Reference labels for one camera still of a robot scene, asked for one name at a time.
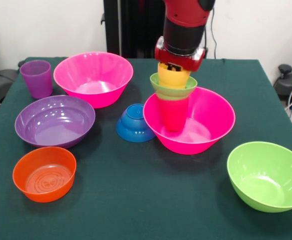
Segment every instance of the yellow cup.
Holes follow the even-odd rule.
[[[172,89],[184,89],[188,78],[190,76],[190,71],[181,70],[168,70],[168,66],[164,63],[158,64],[158,76],[159,85]]]

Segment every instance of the green tablecloth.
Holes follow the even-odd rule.
[[[44,58],[53,68],[63,59]],[[130,104],[153,93],[153,59],[130,59],[134,76],[120,99],[98,109],[92,130],[70,151],[75,183],[52,203],[28,200],[14,186],[16,162],[34,148],[15,133],[18,113],[33,102],[21,76],[0,107],[0,240],[292,240],[292,210],[268,214],[243,203],[231,187],[227,156],[248,141],[292,150],[292,125],[256,60],[204,60],[193,73],[200,86],[229,100],[236,124],[206,152],[183,156],[158,139],[130,143],[116,121]],[[54,94],[63,91],[54,85]]]

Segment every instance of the plastic bowl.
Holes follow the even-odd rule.
[[[56,83],[68,94],[95,109],[113,104],[132,78],[133,68],[109,52],[87,52],[69,57],[54,70]]]
[[[48,203],[64,196],[72,187],[76,159],[61,147],[43,147],[24,155],[13,171],[16,187],[29,199]]]
[[[70,148],[84,138],[95,118],[93,107],[82,99],[50,96],[25,107],[17,116],[15,130],[36,147]]]
[[[192,155],[207,150],[226,136],[236,117],[225,98],[211,90],[196,87],[189,96],[187,119],[181,131],[167,131],[156,94],[146,101],[144,118],[165,147],[178,154]]]
[[[248,142],[229,155],[227,170],[236,193],[252,208],[292,209],[292,151],[269,142]]]
[[[117,122],[116,130],[121,138],[133,143],[143,143],[156,137],[144,120],[143,104],[127,107]]]
[[[197,81],[193,77],[189,77],[186,87],[177,89],[170,88],[159,85],[159,76],[158,73],[154,73],[150,76],[150,82],[152,87],[155,89],[156,94],[159,98],[164,100],[180,100],[188,97],[196,88]]]

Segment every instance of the pink cup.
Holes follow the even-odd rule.
[[[188,112],[188,98],[165,100],[158,98],[160,115],[168,131],[178,132],[183,129]]]

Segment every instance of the orange bowl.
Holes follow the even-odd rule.
[[[29,199],[48,203],[63,197],[72,187],[76,159],[68,150],[48,146],[24,155],[13,171],[16,187]]]

